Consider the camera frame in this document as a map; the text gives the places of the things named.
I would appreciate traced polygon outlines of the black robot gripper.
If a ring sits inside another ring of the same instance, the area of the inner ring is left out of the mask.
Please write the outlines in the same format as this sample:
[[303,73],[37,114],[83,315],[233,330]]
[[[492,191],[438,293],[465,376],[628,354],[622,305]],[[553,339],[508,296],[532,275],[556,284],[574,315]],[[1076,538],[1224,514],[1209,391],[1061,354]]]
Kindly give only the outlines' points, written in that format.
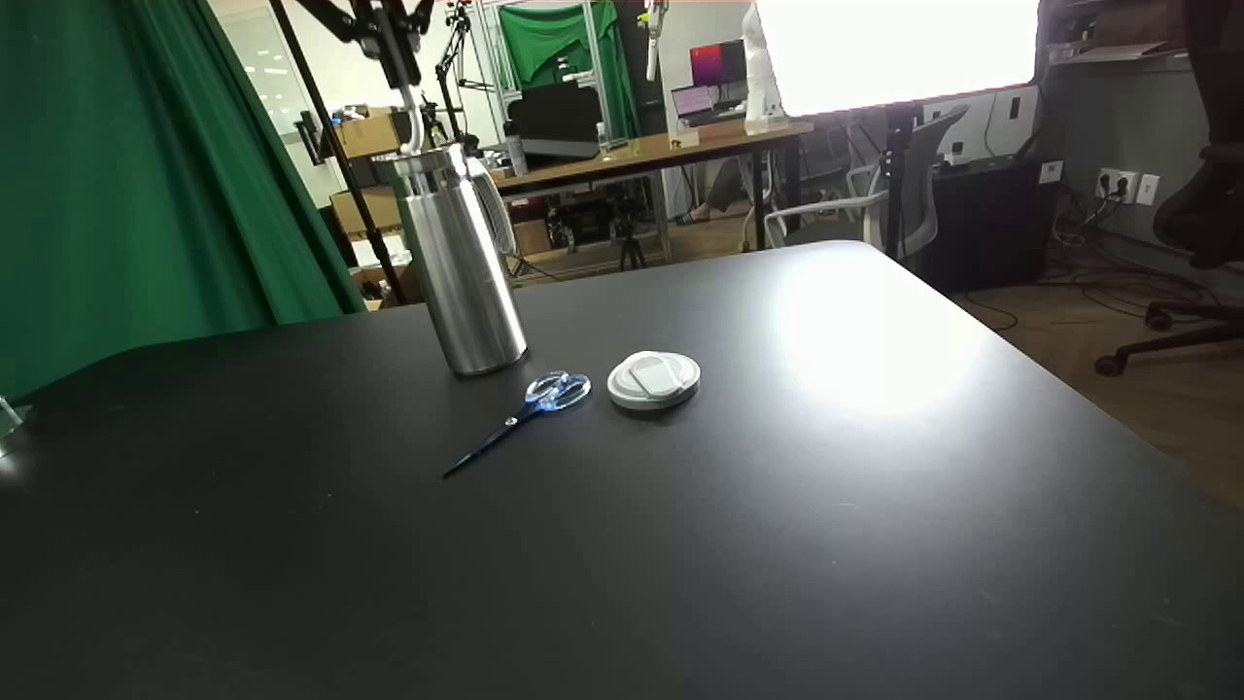
[[408,34],[425,34],[434,13],[434,0],[299,0],[335,38],[377,38],[381,70],[392,91],[420,81],[420,65]]

